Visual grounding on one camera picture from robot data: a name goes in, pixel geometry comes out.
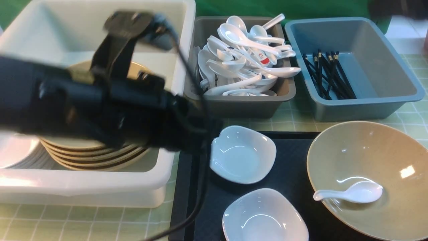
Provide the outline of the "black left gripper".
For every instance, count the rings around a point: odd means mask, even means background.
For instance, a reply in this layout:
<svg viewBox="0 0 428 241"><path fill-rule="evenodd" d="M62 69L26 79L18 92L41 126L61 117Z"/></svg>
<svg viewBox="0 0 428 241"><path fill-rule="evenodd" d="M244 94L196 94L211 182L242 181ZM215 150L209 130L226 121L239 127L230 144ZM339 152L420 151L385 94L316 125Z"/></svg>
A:
<svg viewBox="0 0 428 241"><path fill-rule="evenodd" d="M107 78L100 86L100 141L106 146L128 143L200 154L223 129L220 118L206 116L189 100L165 90L160 76L141 72L136 79Z"/></svg>

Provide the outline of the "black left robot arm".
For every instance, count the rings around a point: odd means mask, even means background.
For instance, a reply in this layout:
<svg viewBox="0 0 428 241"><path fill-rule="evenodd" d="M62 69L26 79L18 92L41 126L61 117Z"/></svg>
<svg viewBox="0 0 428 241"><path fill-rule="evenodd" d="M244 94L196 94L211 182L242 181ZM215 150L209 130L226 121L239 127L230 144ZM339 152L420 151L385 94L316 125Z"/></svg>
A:
<svg viewBox="0 0 428 241"><path fill-rule="evenodd" d="M6 56L0 73L1 130L201 154L223 129L151 73L109 78Z"/></svg>

